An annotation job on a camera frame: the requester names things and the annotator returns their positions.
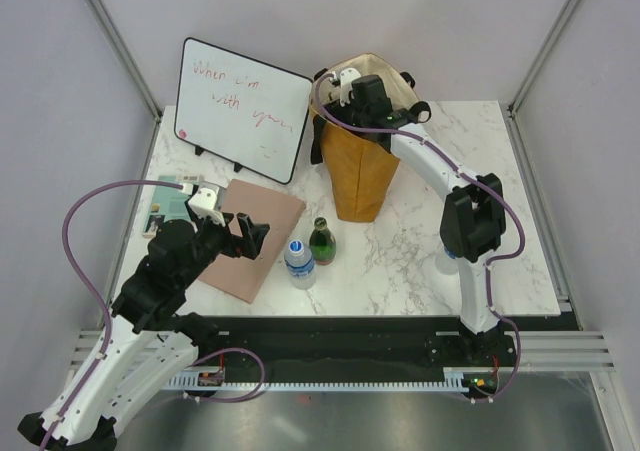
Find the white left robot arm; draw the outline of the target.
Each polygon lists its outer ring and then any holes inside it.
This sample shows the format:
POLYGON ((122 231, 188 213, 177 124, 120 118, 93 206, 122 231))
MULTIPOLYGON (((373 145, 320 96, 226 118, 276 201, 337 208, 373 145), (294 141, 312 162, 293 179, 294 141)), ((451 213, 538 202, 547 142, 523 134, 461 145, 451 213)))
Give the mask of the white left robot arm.
POLYGON ((269 231, 244 213, 162 224, 72 383, 47 409, 25 415, 19 433, 42 450, 114 449, 171 377, 219 354, 214 324, 177 313, 187 288, 220 255, 256 259, 269 231))

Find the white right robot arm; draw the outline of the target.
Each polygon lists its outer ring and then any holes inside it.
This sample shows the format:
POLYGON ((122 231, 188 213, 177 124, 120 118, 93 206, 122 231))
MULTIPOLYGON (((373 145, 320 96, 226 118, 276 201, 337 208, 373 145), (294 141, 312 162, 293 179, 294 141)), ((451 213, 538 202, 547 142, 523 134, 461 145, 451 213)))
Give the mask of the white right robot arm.
POLYGON ((384 144, 442 200, 440 239, 457 263, 460 320, 470 331, 458 339, 458 352, 469 364, 483 363, 494 352, 486 332, 501 319, 493 301, 492 265, 511 257, 498 252, 506 217, 521 226, 504 200, 500 179, 477 175, 456 162, 424 129, 420 115, 430 114, 430 106, 418 102, 411 108, 394 107, 378 75, 362 76, 354 68, 326 73, 314 85, 313 104, 327 122, 384 144))

